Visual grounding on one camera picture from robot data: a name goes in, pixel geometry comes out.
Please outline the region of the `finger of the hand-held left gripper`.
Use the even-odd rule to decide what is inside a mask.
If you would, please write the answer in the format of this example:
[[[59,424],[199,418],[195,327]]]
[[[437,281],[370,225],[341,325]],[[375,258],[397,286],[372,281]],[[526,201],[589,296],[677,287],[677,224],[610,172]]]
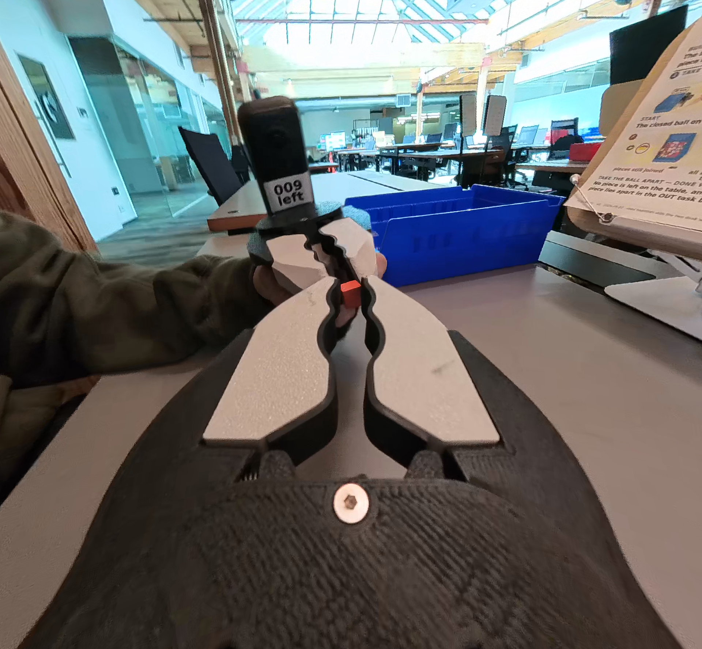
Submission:
[[[322,226],[321,244],[350,278],[378,276],[372,233],[355,220],[338,219]]]
[[[327,267],[308,244],[304,234],[286,234],[266,241],[276,281],[289,293],[300,293],[329,276]]]

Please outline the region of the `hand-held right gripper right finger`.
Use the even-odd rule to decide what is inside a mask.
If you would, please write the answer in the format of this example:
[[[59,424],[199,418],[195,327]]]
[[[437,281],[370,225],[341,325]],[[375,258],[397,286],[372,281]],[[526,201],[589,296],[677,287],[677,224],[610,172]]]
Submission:
[[[495,445],[500,435],[445,325],[377,276],[364,280],[366,395],[373,414],[428,445]]]

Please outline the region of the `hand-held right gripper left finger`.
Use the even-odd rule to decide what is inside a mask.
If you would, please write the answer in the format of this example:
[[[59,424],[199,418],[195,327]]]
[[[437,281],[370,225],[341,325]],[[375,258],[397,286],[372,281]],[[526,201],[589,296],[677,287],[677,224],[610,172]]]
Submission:
[[[338,281],[303,289],[262,319],[207,424],[205,443],[273,443],[322,413],[335,384]]]

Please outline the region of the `person's left hand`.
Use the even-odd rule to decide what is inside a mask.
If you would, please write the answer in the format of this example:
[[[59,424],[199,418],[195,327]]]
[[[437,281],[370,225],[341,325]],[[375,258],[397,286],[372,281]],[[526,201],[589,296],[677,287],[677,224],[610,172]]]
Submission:
[[[280,305],[294,295],[279,284],[273,269],[265,265],[257,266],[254,269],[253,286],[263,299],[274,306]],[[346,306],[339,309],[335,321],[338,338],[342,339],[348,332],[348,326],[355,319],[357,311],[358,309],[350,309]]]

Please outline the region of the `empty blue bin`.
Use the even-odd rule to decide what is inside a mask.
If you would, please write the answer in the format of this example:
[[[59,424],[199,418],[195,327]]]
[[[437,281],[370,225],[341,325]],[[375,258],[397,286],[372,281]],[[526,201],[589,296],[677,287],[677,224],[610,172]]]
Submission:
[[[395,287],[537,262],[564,202],[478,184],[346,199],[368,213]]]

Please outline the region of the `black mesh chair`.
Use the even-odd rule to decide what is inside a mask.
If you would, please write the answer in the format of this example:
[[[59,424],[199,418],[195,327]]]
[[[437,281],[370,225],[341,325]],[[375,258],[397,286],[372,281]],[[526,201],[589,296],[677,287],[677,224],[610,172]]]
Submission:
[[[583,138],[578,135],[578,118],[552,120],[549,142],[549,161],[569,159],[571,147],[583,142]]]

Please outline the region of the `wooden instruction board with paper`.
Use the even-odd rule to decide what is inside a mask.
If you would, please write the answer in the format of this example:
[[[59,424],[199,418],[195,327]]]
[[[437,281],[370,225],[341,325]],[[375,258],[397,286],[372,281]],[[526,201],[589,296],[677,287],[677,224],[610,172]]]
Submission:
[[[666,49],[566,202],[589,232],[701,258],[701,19]]]

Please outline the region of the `black monitor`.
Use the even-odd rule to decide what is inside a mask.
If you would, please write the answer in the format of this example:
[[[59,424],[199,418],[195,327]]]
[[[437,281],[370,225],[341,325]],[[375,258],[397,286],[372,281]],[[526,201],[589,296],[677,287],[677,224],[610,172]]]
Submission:
[[[609,34],[610,86],[645,79],[668,45],[686,28],[688,5]]]

